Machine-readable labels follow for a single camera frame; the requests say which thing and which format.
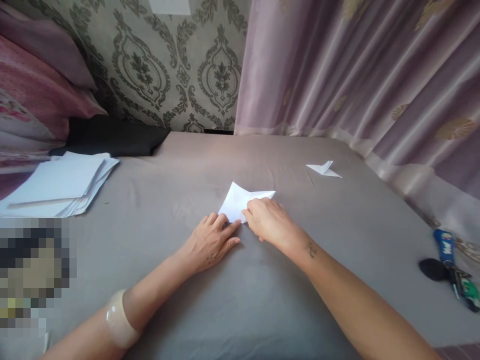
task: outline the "black cloth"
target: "black cloth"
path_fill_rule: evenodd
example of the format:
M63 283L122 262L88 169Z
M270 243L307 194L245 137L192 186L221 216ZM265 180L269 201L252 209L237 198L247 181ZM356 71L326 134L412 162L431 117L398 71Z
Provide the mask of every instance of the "black cloth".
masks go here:
M109 153L113 157L152 156L164 142L169 129L147 126L95 115L90 119L68 119L70 133L64 147L50 150L50 156L62 156L69 151L93 155Z

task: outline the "mattress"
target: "mattress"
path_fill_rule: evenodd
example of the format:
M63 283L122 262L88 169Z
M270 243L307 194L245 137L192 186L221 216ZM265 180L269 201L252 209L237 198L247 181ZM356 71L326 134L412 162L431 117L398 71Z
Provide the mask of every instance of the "mattress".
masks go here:
M306 167L328 160L343 178ZM432 346L480 341L479 318L418 269L438 256L431 229L347 145L172 132L154 156L120 158L87 213L65 223L76 277L52 310L52 342L179 249L232 182L275 190L295 222ZM308 278L247 224L236 234L241 245L183 284L126 358L358 358Z

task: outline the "bracelet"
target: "bracelet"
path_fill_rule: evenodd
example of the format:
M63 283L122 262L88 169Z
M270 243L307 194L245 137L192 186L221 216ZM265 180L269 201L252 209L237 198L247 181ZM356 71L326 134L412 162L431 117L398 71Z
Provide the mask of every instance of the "bracelet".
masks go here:
M125 289L113 295L106 307L106 323L113 343L120 349L128 349L137 342L140 332L130 325L124 311Z

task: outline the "damask wallpaper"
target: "damask wallpaper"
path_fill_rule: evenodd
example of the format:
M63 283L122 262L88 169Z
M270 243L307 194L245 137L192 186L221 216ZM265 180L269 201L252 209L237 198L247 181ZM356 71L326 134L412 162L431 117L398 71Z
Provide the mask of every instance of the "damask wallpaper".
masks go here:
M148 0L6 0L75 40L111 116L174 131L233 129L250 1L189 0L191 16Z

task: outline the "pixelated area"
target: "pixelated area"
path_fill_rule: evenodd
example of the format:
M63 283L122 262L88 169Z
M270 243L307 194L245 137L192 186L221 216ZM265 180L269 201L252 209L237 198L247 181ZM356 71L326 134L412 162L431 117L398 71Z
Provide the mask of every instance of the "pixelated area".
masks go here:
M0 330L46 329L45 314L76 275L69 222L9 220L0 224Z

